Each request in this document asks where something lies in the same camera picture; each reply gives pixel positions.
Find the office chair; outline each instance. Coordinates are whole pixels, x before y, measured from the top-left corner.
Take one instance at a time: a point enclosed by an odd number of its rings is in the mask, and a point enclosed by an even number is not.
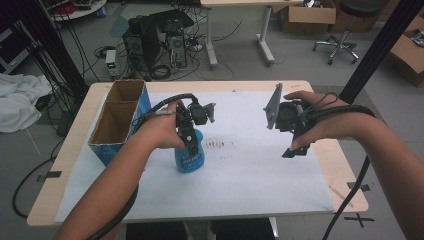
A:
[[[375,0],[342,0],[340,2],[340,9],[352,16],[352,20],[344,30],[340,40],[331,35],[326,41],[315,42],[314,48],[312,49],[315,52],[318,45],[334,46],[335,49],[328,59],[328,65],[333,64],[333,58],[340,49],[343,49],[353,57],[353,63],[359,60],[358,55],[353,51],[356,47],[356,43],[345,43],[345,40],[356,18],[374,17],[380,11],[381,6],[378,2],[375,2]]]

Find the white cloth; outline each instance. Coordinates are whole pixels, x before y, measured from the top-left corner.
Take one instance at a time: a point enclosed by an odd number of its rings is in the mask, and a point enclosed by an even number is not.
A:
[[[37,100],[52,88],[46,77],[0,73],[0,132],[16,132],[38,121]]]

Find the table leg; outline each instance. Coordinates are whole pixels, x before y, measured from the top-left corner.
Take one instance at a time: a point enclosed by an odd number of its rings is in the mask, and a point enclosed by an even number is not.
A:
[[[209,56],[209,64],[210,68],[214,69],[218,66],[218,61],[216,60],[215,50],[212,45],[212,8],[208,8],[207,12],[207,33],[206,33],[206,50]]]
[[[262,51],[265,54],[268,66],[271,66],[271,64],[275,62],[274,56],[272,55],[271,50],[269,50],[269,47],[265,42],[265,36],[268,29],[268,23],[269,23],[269,17],[271,15],[271,10],[272,10],[272,6],[268,5],[265,9],[264,25],[262,26],[262,33],[256,34],[258,38],[259,47],[262,49]]]

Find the box on floor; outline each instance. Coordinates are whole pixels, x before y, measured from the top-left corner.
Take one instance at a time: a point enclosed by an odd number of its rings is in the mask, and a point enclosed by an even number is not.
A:
[[[325,33],[336,21],[336,9],[331,0],[321,1],[323,8],[300,7],[299,4],[278,4],[272,7],[278,13],[281,30],[290,33]]]
[[[424,18],[419,16],[415,17],[400,36],[388,57],[400,75],[415,87],[424,87],[424,47],[410,39],[417,30],[424,31]]]

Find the blue bottle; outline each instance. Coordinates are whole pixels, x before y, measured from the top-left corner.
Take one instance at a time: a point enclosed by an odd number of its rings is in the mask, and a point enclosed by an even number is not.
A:
[[[202,147],[203,134],[197,129],[194,129],[194,131],[196,133],[198,141],[197,147],[199,149],[196,155],[190,156],[187,148],[175,149],[175,162],[177,163],[178,171],[181,173],[194,172],[203,166],[205,162],[205,152]]]

